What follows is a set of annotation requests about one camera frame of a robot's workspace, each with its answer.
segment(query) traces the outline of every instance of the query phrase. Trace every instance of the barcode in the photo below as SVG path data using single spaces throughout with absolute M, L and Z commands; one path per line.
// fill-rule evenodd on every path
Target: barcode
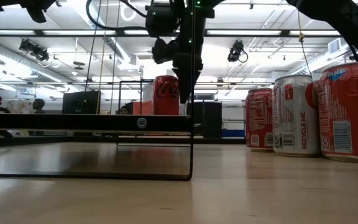
M 333 121 L 335 152 L 352 152 L 351 121 Z
M 267 133 L 265 138 L 265 146 L 273 146 L 274 139 L 273 139 L 273 133 Z
M 283 146 L 294 146 L 295 137 L 293 134 L 283 134 Z
M 251 136 L 251 146 L 259 146 L 259 135 L 253 134 Z

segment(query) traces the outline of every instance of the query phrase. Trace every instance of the aluminum can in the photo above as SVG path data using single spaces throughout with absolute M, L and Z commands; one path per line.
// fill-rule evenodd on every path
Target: aluminum can
M 156 77 L 152 99 L 153 114 L 179 115 L 178 79 L 171 75 Z
M 272 89 L 249 90 L 246 98 L 246 141 L 251 151 L 273 152 Z
M 317 94 L 308 75 L 278 78 L 273 88 L 274 151 L 282 156 L 320 154 Z
M 329 68 L 318 82 L 322 153 L 358 162 L 358 63 Z

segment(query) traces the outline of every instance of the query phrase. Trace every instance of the fluorescent light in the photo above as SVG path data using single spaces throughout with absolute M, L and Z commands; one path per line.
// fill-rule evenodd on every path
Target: fluorescent light
M 125 30 L 127 35 L 148 35 L 149 33 L 146 30 Z
M 49 87 L 49 88 L 56 89 L 56 87 L 55 87 L 55 86 L 53 86 L 53 85 L 45 85 L 45 86 L 47 86 L 47 87 Z
M 23 85 L 23 84 L 27 84 L 27 82 L 0 82 L 0 84 Z
M 32 84 L 34 85 L 64 85 L 64 84 L 68 84 L 68 83 L 55 83 L 55 82 L 33 82 Z
M 115 35 L 116 31 L 113 30 L 45 30 L 45 35 Z
M 35 35 L 33 30 L 0 30 L 0 35 Z
M 207 30 L 209 35 L 280 35 L 280 30 Z
M 300 31 L 291 30 L 290 35 L 299 35 Z M 302 31 L 303 35 L 341 35 L 336 30 L 304 30 Z
M 0 84 L 0 88 L 3 89 L 3 90 L 16 91 L 15 88 L 7 86 L 7 85 L 4 85 L 4 84 Z

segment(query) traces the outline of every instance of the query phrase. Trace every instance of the robotic arm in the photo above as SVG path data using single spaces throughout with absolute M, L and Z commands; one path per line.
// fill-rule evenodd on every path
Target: robotic arm
M 184 103 L 195 86 L 203 69 L 201 51 L 205 22 L 214 18 L 214 7 L 224 0 L 175 0 L 154 3 L 148 7 L 146 28 L 157 41 L 152 49 L 156 63 L 173 61 L 173 71 L 179 79 L 181 103 Z M 352 0 L 287 0 L 300 12 L 312 19 L 326 21 L 358 49 L 358 5 Z M 180 25 L 179 36 L 166 44 L 160 35 L 174 33 Z

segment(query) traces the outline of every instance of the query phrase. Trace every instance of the computer monitor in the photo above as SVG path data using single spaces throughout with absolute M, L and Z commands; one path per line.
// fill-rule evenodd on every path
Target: computer monitor
M 63 114 L 99 114 L 100 91 L 65 93 L 63 95 Z

